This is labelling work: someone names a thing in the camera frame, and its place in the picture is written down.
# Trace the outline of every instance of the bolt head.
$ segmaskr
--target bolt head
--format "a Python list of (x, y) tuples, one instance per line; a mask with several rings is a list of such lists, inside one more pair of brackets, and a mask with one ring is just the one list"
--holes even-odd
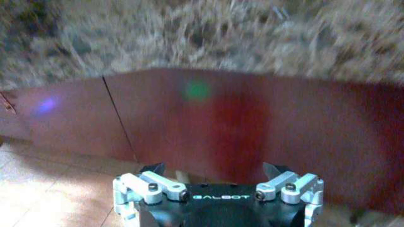
[(190, 192), (187, 190), (182, 191), (181, 195), (179, 195), (179, 200), (183, 202), (187, 202), (190, 199)]
[(157, 183), (150, 183), (150, 191), (155, 192), (159, 190), (159, 185)]
[(257, 191), (255, 192), (255, 198), (257, 198), (258, 201), (265, 201), (266, 194), (263, 192), (261, 192), (261, 191)]
[(291, 192), (297, 191), (297, 185), (294, 183), (286, 184), (286, 189)]

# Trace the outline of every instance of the wooden panel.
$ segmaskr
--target wooden panel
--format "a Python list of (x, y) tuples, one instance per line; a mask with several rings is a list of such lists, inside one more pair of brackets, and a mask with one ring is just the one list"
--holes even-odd
[(90, 155), (133, 159), (103, 79), (5, 92), (34, 143)]
[(314, 172), (327, 200), (401, 212), (404, 90), (203, 70), (107, 78), (138, 159), (239, 183)]
[(30, 128), (18, 114), (6, 110), (0, 101), (0, 136), (31, 139)]

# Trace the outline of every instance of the green light spot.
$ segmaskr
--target green light spot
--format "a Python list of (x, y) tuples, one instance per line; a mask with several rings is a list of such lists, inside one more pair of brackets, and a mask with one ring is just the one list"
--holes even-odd
[(193, 81), (186, 87), (186, 98), (191, 101), (206, 101), (211, 97), (210, 85), (203, 81)]

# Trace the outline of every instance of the purple light spot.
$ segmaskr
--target purple light spot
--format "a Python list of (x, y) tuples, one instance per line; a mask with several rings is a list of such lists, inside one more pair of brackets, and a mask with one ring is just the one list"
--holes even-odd
[(37, 109), (37, 114), (45, 114), (50, 112), (57, 106), (57, 101), (53, 98), (49, 98), (43, 103), (39, 105)]

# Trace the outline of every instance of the tiled floor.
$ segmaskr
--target tiled floor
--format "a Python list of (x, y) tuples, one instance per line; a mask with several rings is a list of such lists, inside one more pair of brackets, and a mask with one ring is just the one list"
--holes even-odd
[[(9, 141), (0, 147), (0, 227), (121, 227), (113, 210), (113, 180), (142, 165), (62, 153)], [(351, 210), (327, 205), (318, 227), (353, 226)], [(403, 219), (371, 212), (361, 226), (404, 226)]]

